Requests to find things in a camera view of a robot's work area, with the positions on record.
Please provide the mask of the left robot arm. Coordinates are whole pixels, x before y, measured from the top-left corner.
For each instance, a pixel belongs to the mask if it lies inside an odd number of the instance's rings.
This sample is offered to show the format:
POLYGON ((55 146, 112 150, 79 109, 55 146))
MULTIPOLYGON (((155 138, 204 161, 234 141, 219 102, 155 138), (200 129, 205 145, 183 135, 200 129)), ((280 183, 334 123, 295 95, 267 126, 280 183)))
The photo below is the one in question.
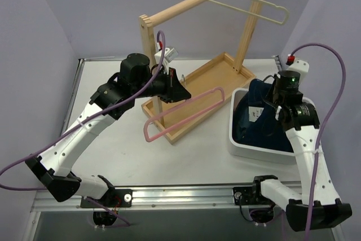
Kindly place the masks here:
POLYGON ((26 165, 56 201, 78 195, 93 198, 101 207, 109 206, 115 195, 109 180, 101 175, 80 177, 72 172, 81 154, 101 132, 134 107, 136 98, 159 97, 165 103, 191 98, 174 68, 165 71, 161 65, 158 74, 153 74, 149 64, 144 54, 128 55, 120 70, 98 87, 60 141, 26 160, 26 165))

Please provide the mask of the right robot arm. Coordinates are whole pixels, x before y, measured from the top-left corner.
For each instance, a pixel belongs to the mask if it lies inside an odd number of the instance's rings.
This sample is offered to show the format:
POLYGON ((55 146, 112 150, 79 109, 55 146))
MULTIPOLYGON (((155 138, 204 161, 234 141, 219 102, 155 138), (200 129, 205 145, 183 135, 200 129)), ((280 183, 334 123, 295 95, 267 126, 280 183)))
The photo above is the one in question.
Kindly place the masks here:
POLYGON ((266 96, 292 146, 301 179, 302 192, 296 193, 275 176, 256 176, 250 189, 257 203, 270 200, 286 214, 294 231, 333 228, 351 217, 349 203, 343 203, 329 175, 318 136, 321 132, 316 108, 303 101, 299 91, 301 75, 280 71, 266 96))

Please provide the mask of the pink hanger with metal hook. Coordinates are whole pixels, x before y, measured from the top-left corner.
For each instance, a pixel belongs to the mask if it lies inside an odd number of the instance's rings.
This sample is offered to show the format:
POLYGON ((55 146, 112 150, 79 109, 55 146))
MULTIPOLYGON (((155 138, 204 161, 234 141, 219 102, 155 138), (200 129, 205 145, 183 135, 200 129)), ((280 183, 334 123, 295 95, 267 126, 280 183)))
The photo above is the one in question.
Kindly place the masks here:
POLYGON ((149 135, 152 140, 165 137, 170 144, 174 144, 224 106, 230 96, 224 75, 216 76, 209 72, 202 75, 189 74, 185 83, 192 98, 174 104, 163 103, 161 117, 157 116, 153 101, 142 104, 144 114, 159 130, 158 134, 149 135))

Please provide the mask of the dark blue denim skirt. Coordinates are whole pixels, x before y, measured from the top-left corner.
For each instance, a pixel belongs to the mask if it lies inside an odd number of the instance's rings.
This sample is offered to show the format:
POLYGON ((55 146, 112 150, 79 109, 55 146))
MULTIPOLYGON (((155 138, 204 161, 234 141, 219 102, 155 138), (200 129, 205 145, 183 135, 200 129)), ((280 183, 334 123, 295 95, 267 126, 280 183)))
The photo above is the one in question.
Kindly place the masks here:
POLYGON ((275 120, 274 109, 265 103, 270 89, 271 84, 258 79, 251 81, 249 90, 234 110, 232 138, 239 144, 292 153, 290 142, 275 120), (256 121, 249 120, 249 107, 263 107, 256 121))

